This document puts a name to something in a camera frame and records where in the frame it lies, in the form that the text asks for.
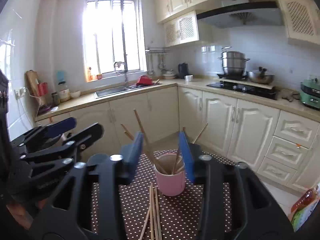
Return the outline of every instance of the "gas stove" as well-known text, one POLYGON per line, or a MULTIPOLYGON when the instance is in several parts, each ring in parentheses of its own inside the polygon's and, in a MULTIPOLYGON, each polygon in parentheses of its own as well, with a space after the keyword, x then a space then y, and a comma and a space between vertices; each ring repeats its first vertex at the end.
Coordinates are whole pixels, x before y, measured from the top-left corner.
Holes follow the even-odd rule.
POLYGON ((238 83, 226 82, 226 81, 212 83, 207 86, 242 92, 242 93, 269 98, 273 100, 277 100, 277 95, 278 95, 275 87, 272 87, 271 89, 266 89, 266 88, 254 87, 250 85, 238 84, 238 83))

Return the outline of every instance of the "wall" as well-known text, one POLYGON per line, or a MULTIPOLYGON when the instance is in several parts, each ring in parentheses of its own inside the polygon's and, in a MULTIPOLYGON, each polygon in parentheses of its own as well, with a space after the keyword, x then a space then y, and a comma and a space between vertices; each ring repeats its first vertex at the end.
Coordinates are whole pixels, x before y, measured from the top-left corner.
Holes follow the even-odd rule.
POLYGON ((34 33, 39 3, 40 0, 8 0, 0 14, 0 39, 7 40, 11 32, 15 44, 6 73, 10 76, 7 122, 11 140, 32 128, 36 111, 34 98, 24 96, 17 101, 13 91, 27 86, 25 72, 34 69, 34 33))
POLYGON ((276 75, 275 85, 300 89, 300 82, 310 74, 320 76, 320 48, 288 44, 284 26, 243 26, 225 30, 213 29, 215 53, 202 53, 202 45, 173 48, 180 61, 189 64, 192 74, 223 73, 221 48, 245 53, 251 60, 247 70, 263 66, 276 75))
MULTIPOLYGON (((55 73, 64 70, 71 91, 124 82, 124 76, 86 82, 82 36, 82 14, 85 0, 42 0, 37 20, 36 70, 39 78, 48 82, 49 92, 56 90, 55 73)), ((162 25, 156 23, 154 0, 141 0, 144 38, 146 47, 163 47, 162 25)), ((167 56, 167 67, 172 69, 174 57, 167 56)), ((160 71, 154 56, 156 75, 160 71)), ((137 80, 141 73, 128 75, 137 80)))

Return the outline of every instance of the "floor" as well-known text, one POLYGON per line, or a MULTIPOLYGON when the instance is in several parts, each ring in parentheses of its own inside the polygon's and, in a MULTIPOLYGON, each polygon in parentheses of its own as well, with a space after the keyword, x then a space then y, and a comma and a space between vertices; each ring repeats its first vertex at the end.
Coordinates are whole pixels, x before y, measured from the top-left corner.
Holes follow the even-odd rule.
MULTIPOLYGON (((166 138, 164 140, 158 141, 152 145, 154 151, 163 151, 163 150, 170 150, 170 149, 177 149, 178 148, 178 137, 176 135, 166 138)), ((263 182, 266 188, 269 190, 271 195, 275 198, 278 202, 282 210, 286 215, 290 214, 291 207, 295 204, 300 197, 293 195, 289 192, 286 192, 282 189, 279 189, 273 185, 270 185, 266 182, 263 182)))

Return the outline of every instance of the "range hood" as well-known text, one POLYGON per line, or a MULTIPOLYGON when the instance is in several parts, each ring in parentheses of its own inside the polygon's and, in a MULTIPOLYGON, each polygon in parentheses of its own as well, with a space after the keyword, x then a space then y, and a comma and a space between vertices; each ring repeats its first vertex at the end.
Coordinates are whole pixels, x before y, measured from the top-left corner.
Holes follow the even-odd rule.
POLYGON ((276 2, 249 2, 230 5, 197 15, 197 19, 218 28, 243 25, 283 25, 276 2))

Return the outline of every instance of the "brown polka dot tablecloth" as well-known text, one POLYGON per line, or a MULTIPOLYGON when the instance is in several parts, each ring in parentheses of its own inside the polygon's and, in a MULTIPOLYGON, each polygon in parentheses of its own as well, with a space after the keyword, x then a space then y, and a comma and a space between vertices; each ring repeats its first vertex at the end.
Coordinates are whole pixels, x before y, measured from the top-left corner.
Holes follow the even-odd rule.
MULTIPOLYGON (((155 156, 159 157, 165 153, 176 152, 177 150, 155 152, 155 156)), ((226 164, 235 164, 222 156, 205 152, 215 157, 218 161, 226 164)), ((149 207, 149 185, 156 183, 156 174, 153 165, 145 154, 142 154, 137 167, 134 181, 128 186, 120 186, 120 197, 122 202, 122 213, 126 226, 127 237, 129 240, 138 240, 143 228, 144 220, 149 207)), ((231 230, 231 207, 230 192, 228 183, 224 184, 225 190, 225 231, 231 230)), ((99 185, 94 185, 92 202, 92 224, 93 231, 98 228, 97 215, 95 208, 98 206, 97 194, 99 193, 99 185)), ((193 185, 187 179, 185 190, 178 196, 168 197, 158 190, 158 199, 160 205, 160 220, 162 239, 196 239, 198 220, 201 212, 202 204, 202 185, 193 185)), ((143 239, 151 239, 150 223, 145 231, 143 239)))

